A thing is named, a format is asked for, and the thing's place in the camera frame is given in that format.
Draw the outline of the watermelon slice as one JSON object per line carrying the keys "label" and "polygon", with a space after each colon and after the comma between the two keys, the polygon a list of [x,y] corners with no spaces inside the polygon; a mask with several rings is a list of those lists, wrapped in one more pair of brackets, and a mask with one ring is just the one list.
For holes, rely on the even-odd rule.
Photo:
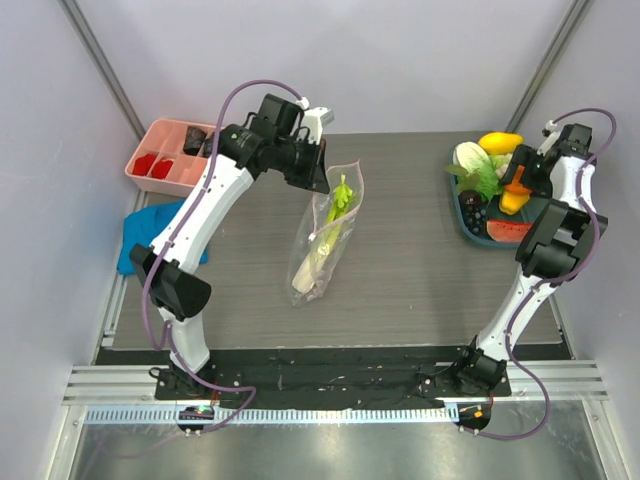
{"label": "watermelon slice", "polygon": [[490,239],[495,242],[519,244],[531,227],[532,223],[491,219],[487,222],[486,230]]}

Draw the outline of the orange tangerine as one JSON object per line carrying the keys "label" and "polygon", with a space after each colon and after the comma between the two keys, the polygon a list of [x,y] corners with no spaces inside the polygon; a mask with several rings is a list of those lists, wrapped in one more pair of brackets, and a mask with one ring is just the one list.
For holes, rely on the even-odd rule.
{"label": "orange tangerine", "polygon": [[519,165],[517,167],[511,181],[504,186],[505,192],[518,196],[530,195],[532,193],[532,190],[521,182],[524,171],[524,166]]}

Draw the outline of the clear zip top bag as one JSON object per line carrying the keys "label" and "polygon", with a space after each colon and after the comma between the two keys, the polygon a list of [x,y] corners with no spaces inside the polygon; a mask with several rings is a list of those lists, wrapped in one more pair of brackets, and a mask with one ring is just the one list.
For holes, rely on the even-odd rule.
{"label": "clear zip top bag", "polygon": [[286,287],[295,307],[324,295],[355,229],[365,196],[359,161],[330,167],[327,178],[330,191],[312,195],[289,259]]}

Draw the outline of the green celery stalk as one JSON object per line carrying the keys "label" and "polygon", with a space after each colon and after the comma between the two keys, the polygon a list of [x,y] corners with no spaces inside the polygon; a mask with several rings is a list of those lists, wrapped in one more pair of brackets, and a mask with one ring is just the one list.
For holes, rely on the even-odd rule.
{"label": "green celery stalk", "polygon": [[313,298],[324,292],[361,204],[358,175],[339,169],[332,178],[331,193],[315,194],[312,199],[311,223],[301,244],[304,257],[291,278],[293,290],[301,297]]}

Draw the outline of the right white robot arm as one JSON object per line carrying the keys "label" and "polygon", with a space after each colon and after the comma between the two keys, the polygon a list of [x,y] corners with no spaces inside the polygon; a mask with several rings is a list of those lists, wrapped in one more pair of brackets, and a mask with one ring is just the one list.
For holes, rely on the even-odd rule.
{"label": "right white robot arm", "polygon": [[490,395],[506,378],[507,364],[525,327],[549,296],[586,266],[604,235],[608,220],[591,199],[596,154],[592,130],[550,121],[539,148],[516,145],[500,178],[500,207],[508,197],[545,200],[515,253],[514,283],[490,323],[465,347],[451,368],[451,380],[465,396]]}

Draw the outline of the dark grape bunch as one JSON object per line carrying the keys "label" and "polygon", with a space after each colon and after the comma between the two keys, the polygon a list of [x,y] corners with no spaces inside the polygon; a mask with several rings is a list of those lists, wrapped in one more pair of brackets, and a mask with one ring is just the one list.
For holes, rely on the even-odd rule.
{"label": "dark grape bunch", "polygon": [[488,222],[485,205],[476,202],[462,202],[461,211],[463,223],[469,232],[475,236],[485,236]]}

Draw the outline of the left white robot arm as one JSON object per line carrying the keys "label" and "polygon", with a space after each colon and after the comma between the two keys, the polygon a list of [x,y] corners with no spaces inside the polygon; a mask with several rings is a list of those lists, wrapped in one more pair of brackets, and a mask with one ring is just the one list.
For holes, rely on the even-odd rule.
{"label": "left white robot arm", "polygon": [[205,247],[235,202],[269,170],[292,187],[328,193],[322,135],[333,119],[327,107],[266,95],[243,124],[215,131],[204,172],[176,216],[150,245],[132,248],[142,303],[154,304],[165,321],[170,361],[182,370],[177,383],[190,398],[205,397],[213,385],[204,368],[210,351],[202,322],[211,287],[195,274]]}

